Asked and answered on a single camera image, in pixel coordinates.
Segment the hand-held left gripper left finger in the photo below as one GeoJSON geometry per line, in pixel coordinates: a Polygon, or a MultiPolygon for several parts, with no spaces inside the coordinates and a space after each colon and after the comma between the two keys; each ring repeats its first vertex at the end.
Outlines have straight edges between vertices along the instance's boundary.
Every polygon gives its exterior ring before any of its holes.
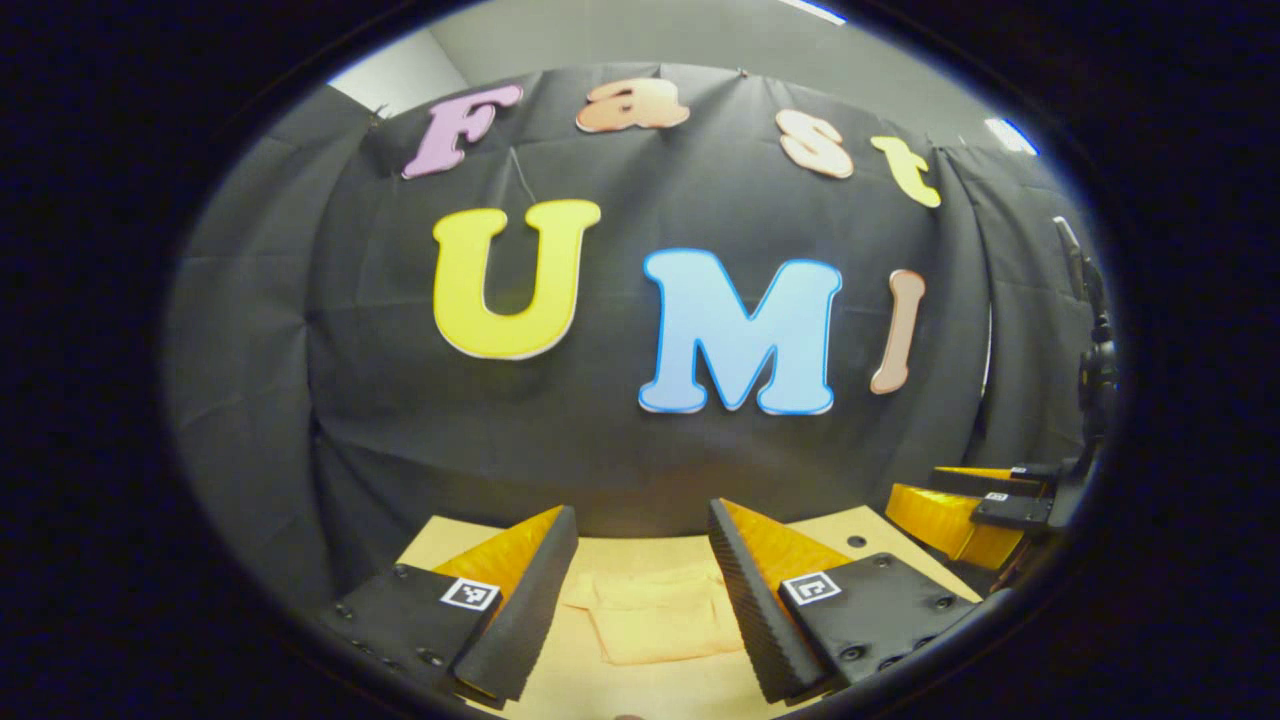
{"type": "Polygon", "coordinates": [[[558,505],[433,568],[397,562],[320,625],[398,691],[502,708],[524,693],[577,547],[576,512],[558,505]]]}

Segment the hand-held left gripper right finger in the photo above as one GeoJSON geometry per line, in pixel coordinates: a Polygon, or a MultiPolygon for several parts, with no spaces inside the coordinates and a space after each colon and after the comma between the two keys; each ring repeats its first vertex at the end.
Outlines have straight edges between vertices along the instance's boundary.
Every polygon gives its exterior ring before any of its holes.
{"type": "Polygon", "coordinates": [[[977,610],[893,553],[850,559],[726,498],[709,503],[708,539],[772,703],[872,682],[977,610]]]}

